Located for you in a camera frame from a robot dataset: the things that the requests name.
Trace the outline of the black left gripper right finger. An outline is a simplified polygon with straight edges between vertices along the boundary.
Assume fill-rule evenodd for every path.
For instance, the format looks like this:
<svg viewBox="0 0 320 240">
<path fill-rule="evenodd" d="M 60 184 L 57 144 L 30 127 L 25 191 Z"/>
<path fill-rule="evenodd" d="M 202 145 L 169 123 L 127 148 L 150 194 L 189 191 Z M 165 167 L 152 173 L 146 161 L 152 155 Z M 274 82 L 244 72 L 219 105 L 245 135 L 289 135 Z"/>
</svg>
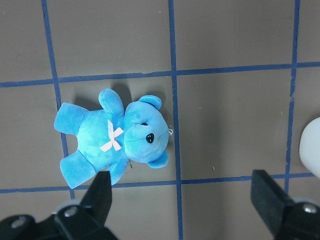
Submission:
<svg viewBox="0 0 320 240">
<path fill-rule="evenodd" d="M 250 200 L 274 240 L 320 238 L 320 206 L 292 199 L 265 170 L 252 171 Z"/>
</svg>

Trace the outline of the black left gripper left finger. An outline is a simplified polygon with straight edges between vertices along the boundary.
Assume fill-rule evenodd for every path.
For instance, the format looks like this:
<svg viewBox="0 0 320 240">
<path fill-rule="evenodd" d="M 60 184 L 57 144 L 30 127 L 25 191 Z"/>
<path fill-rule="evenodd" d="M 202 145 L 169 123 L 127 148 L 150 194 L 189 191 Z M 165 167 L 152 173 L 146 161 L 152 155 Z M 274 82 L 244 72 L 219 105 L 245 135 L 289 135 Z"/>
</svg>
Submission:
<svg viewBox="0 0 320 240">
<path fill-rule="evenodd" d="M 110 173 L 100 171 L 80 203 L 59 210 L 54 221 L 67 240 L 110 240 L 112 232 L 105 222 L 111 205 Z"/>
</svg>

